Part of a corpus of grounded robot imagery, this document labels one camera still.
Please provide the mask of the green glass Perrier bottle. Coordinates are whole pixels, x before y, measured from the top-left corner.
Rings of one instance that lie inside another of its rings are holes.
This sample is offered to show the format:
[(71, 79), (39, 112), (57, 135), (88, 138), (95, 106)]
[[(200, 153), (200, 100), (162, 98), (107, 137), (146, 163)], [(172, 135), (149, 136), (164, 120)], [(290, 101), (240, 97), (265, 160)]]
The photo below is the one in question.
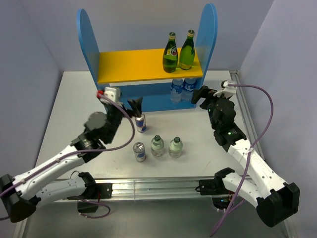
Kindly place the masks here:
[(176, 34), (174, 32), (170, 32), (162, 58), (163, 70), (167, 73), (175, 72), (178, 64), (178, 50), (175, 39)]

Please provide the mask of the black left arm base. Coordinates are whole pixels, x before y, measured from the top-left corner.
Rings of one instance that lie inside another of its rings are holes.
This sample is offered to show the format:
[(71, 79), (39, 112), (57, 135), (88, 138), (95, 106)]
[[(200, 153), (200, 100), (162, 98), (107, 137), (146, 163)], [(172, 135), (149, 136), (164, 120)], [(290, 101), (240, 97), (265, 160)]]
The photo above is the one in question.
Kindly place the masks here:
[[(111, 195), (112, 183), (97, 183), (88, 192), (85, 191), (82, 195), (68, 197), (67, 200), (77, 200), (77, 211), (80, 216), (87, 219), (99, 219), (110, 214), (110, 207), (102, 202), (102, 199), (110, 199)], [(107, 209), (104, 215), (92, 215), (102, 207)]]

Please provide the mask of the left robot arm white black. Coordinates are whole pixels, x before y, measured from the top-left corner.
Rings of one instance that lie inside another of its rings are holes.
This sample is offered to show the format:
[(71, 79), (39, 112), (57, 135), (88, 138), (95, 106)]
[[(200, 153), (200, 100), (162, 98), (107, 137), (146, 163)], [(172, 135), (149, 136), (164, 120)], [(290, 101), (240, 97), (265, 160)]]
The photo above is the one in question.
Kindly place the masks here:
[(92, 113), (84, 124), (84, 132), (64, 150), (24, 174), (14, 177), (5, 174), (0, 178), (0, 199), (7, 212), (5, 220), (17, 223), (32, 215), (42, 201), (37, 192), (67, 171), (110, 151), (105, 145), (112, 143), (122, 119), (131, 120), (138, 114), (135, 100), (128, 101), (130, 109), (103, 95), (99, 101), (106, 112)]

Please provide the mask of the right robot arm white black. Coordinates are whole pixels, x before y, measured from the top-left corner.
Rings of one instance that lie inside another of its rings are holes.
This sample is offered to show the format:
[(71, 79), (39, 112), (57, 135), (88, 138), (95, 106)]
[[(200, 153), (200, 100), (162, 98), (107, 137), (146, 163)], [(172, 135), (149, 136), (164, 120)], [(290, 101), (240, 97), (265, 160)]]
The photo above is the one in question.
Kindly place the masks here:
[(206, 86), (195, 89), (191, 102), (208, 111), (216, 142), (231, 155), (253, 180), (246, 181), (233, 169), (215, 173), (212, 180), (200, 180), (197, 191), (201, 195), (232, 191), (252, 204), (259, 218), (268, 227), (274, 227), (298, 212), (300, 189), (288, 183), (254, 150), (246, 135), (234, 122), (235, 104), (230, 98), (236, 94), (236, 85), (229, 83), (216, 91)]

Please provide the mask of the silver blue can front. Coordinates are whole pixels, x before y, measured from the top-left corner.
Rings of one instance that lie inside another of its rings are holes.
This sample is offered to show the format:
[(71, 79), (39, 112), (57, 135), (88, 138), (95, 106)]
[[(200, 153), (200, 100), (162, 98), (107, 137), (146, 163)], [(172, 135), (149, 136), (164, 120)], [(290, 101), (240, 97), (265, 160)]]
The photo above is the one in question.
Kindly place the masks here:
[(143, 162), (146, 159), (145, 146), (142, 142), (136, 142), (133, 145), (135, 158), (138, 162)]

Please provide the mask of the blue silver Red Bull can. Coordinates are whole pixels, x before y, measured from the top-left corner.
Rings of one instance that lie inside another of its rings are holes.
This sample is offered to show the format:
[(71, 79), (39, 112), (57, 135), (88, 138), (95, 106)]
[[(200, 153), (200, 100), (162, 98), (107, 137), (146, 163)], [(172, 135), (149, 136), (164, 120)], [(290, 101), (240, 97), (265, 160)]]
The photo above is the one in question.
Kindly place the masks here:
[(139, 133), (143, 133), (147, 129), (146, 117), (144, 114), (141, 114), (140, 117), (135, 117), (136, 129)]

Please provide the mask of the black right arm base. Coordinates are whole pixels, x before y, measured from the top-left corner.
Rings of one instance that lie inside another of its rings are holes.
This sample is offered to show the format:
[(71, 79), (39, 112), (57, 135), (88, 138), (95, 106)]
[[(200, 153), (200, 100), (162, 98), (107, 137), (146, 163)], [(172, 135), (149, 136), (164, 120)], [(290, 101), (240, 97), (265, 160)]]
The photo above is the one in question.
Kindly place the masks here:
[(212, 204), (216, 210), (225, 211), (233, 197), (233, 192), (227, 190), (223, 183), (217, 179), (201, 179), (195, 188), (201, 196), (211, 196)]

